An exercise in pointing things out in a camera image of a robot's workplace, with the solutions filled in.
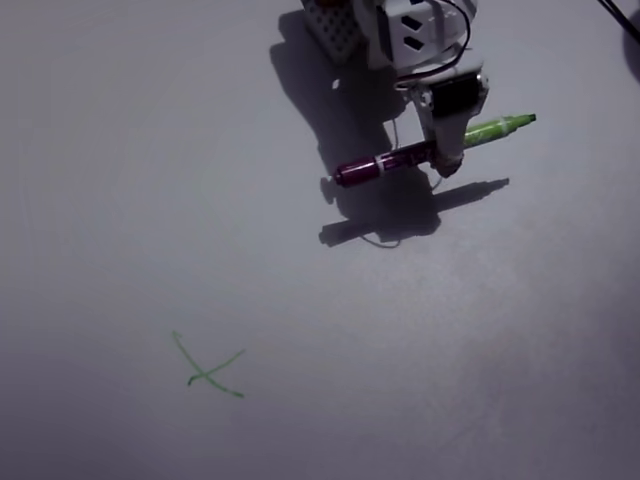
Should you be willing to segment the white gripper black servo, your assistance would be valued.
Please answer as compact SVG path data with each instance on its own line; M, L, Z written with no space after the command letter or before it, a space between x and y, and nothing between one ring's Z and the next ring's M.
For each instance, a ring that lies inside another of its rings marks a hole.
M426 140L436 145L435 169L442 178L462 166L469 121L489 92L482 62L462 62L433 76L415 73L398 79L398 90L413 104Z

